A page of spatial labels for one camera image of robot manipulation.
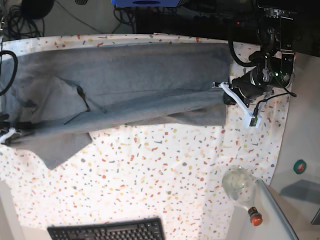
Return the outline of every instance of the glass bottle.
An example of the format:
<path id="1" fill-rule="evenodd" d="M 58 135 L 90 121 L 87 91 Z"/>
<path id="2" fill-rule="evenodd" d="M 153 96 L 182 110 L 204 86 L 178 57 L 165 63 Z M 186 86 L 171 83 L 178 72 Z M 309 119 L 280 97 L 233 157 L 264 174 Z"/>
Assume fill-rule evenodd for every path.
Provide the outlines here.
<path id="1" fill-rule="evenodd" d="M 254 177 L 240 166 L 231 166 L 223 175 L 222 186 L 229 199 L 238 207 L 244 208 L 254 226 L 262 223 L 262 215 L 257 211 L 256 181 Z"/>

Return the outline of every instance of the confetti pattern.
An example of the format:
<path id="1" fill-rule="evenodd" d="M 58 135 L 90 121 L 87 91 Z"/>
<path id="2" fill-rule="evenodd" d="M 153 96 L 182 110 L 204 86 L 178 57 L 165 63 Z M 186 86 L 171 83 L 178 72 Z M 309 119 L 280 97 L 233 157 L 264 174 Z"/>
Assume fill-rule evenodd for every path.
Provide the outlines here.
<path id="1" fill-rule="evenodd" d="M 215 42 L 195 37 L 150 36 L 139 35 L 138 40 Z M 120 44 L 123 39 L 126 44 L 137 39 L 137 35 L 114 37 Z M 59 38 L 36 41 L 52 43 Z M 74 44 L 78 48 L 83 39 L 96 40 L 97 36 L 63 37 L 68 38 L 76 38 Z M 25 49 L 23 41 L 8 45 L 15 45 L 18 52 L 17 48 Z M 65 47 L 72 48 L 72 44 L 65 43 Z M 257 49 L 248 44 L 236 46 L 243 59 Z M 248 69 L 233 64 L 230 75 L 240 77 L 245 71 Z M 99 224 L 157 216 L 162 219 L 168 240 L 224 239 L 233 205 L 222 188 L 222 176 L 229 166 L 240 165 L 270 184 L 288 106 L 287 96 L 270 100 L 261 114 L 263 120 L 258 130 L 244 129 L 242 110 L 230 106 L 224 127 L 165 124 L 93 132 L 92 144 L 53 171 L 32 152 L 3 146 L 0 180 L 11 187 L 17 215 L 24 226 L 45 229 L 51 225 Z"/>

